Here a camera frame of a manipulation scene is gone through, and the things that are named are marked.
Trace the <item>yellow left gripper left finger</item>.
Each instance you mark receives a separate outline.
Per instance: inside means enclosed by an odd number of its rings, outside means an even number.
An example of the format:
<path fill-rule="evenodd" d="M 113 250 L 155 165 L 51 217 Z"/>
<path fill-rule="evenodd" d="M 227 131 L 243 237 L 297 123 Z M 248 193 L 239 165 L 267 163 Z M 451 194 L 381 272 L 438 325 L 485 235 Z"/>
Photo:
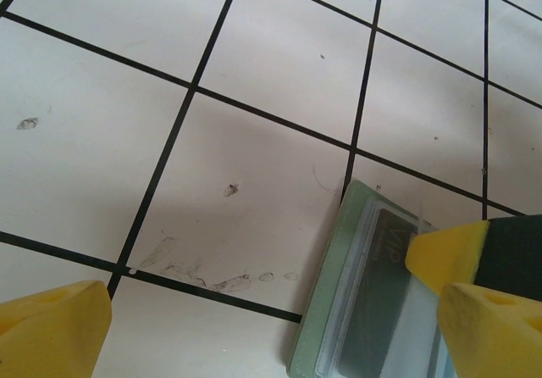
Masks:
<path fill-rule="evenodd" d="M 1 304 L 2 377 L 90 377 L 112 321 L 102 281 Z"/>

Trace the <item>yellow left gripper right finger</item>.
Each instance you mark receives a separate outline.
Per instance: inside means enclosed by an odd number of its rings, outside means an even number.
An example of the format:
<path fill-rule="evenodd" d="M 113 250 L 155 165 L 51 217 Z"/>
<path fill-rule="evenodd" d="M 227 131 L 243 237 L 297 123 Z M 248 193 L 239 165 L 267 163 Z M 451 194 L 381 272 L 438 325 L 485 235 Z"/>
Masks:
<path fill-rule="evenodd" d="M 437 320 L 459 377 L 541 376 L 540 301 L 449 284 Z"/>

